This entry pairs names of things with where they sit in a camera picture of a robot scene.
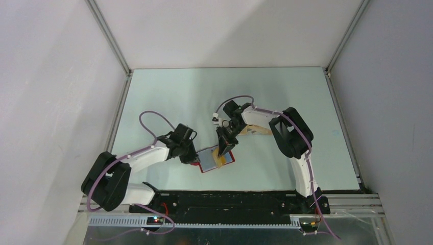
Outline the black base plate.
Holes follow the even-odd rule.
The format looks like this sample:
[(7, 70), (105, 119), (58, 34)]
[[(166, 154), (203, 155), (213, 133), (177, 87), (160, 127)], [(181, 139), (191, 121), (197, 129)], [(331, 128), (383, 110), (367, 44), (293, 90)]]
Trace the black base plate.
[(168, 214), (192, 208), (268, 208), (287, 214), (330, 214), (328, 198), (320, 190), (317, 199), (304, 197), (294, 190), (286, 191), (158, 191), (146, 205)]

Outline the left aluminium frame post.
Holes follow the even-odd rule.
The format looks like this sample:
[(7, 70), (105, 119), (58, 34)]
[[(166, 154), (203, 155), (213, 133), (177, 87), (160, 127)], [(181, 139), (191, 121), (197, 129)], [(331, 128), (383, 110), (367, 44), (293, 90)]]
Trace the left aluminium frame post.
[(108, 42), (108, 45), (110, 46), (116, 60), (120, 64), (123, 72), (127, 77), (131, 75), (132, 69), (128, 65), (126, 58), (121, 51), (121, 48), (113, 34), (113, 32), (110, 29), (110, 26), (104, 17), (103, 12), (101, 11), (97, 1), (95, 0), (85, 0), (89, 10), (91, 11), (97, 25), (99, 26), (103, 36), (105, 37), (106, 41)]

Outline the aluminium front rail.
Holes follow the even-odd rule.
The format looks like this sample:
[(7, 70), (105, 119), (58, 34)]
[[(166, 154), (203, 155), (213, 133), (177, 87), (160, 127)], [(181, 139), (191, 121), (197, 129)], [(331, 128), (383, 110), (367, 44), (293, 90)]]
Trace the aluminium front rail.
[(329, 217), (385, 217), (378, 194), (325, 194), (330, 205)]

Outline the right aluminium frame post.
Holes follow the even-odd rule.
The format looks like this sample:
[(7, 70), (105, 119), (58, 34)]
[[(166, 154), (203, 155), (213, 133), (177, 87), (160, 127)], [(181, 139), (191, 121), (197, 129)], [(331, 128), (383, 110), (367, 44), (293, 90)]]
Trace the right aluminium frame post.
[(346, 43), (349, 41), (350, 37), (352, 36), (353, 32), (355, 31), (355, 28), (357, 27), (359, 21), (361, 20), (362, 16), (364, 15), (365, 11), (367, 10), (370, 0), (362, 0), (352, 17), (352, 19), (349, 22), (349, 25), (347, 26), (341, 40), (339, 41), (335, 51), (333, 52), (330, 61), (328, 62), (326, 66), (327, 73), (331, 72), (334, 68), (340, 54), (342, 53), (343, 49), (346, 46)]

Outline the red leather card holder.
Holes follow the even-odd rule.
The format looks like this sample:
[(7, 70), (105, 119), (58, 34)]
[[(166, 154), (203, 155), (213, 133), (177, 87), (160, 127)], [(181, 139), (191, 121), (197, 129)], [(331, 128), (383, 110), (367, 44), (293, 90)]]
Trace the red leather card holder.
[(218, 156), (218, 152), (219, 147), (217, 145), (198, 150), (198, 160), (191, 163), (191, 165), (198, 166), (201, 173), (206, 173), (235, 162), (231, 151), (221, 157)]

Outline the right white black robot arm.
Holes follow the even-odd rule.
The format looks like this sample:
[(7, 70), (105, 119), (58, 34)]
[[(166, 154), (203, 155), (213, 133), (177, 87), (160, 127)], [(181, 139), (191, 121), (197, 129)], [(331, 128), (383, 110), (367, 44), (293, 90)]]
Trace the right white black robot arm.
[(256, 107), (252, 102), (238, 105), (234, 100), (226, 100), (218, 106), (228, 119), (212, 115), (218, 136), (217, 157), (222, 157), (237, 144), (238, 135), (248, 126), (270, 131), (279, 150), (290, 160), (295, 174), (297, 207), (303, 213), (311, 213), (318, 202), (315, 197), (319, 186), (311, 166), (312, 140), (314, 135), (298, 111), (289, 107), (286, 110), (271, 111)]

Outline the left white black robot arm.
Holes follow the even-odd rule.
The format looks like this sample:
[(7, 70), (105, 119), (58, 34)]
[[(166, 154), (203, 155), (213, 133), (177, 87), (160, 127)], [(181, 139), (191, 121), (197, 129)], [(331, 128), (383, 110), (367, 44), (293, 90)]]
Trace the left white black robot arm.
[(123, 156), (108, 151), (98, 155), (89, 173), (85, 177), (81, 191), (100, 209), (112, 211), (120, 205), (141, 204), (148, 212), (156, 212), (161, 207), (158, 190), (147, 182), (132, 183), (130, 178), (137, 172), (156, 163), (178, 158), (183, 164), (199, 161), (193, 140), (197, 133), (192, 128), (178, 124), (173, 131), (158, 136), (142, 149)]

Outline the aluminium frame post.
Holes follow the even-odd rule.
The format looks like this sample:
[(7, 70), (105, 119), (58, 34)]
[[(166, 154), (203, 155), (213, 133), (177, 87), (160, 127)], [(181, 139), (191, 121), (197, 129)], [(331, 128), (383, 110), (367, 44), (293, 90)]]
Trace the aluminium frame post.
[(346, 46), (346, 43), (349, 41), (350, 37), (352, 36), (353, 32), (355, 31), (355, 28), (357, 27), (359, 21), (361, 20), (362, 16), (364, 15), (365, 11), (367, 10), (370, 0), (362, 0), (352, 17), (352, 19), (349, 22), (349, 25), (347, 26), (341, 40), (339, 41), (335, 51), (333, 52), (330, 61), (328, 62), (326, 66), (327, 73), (331, 72), (334, 68), (340, 54), (342, 53), (343, 49)]
[(101, 11), (97, 1), (95, 0), (85, 0), (89, 10), (91, 11), (97, 25), (99, 26), (103, 36), (105, 37), (106, 41), (108, 42), (108, 45), (110, 46), (116, 60), (120, 64), (123, 72), (127, 77), (131, 75), (132, 69), (128, 65), (126, 58), (121, 51), (121, 48), (113, 34), (113, 32), (110, 29), (110, 26), (104, 17), (103, 12)]

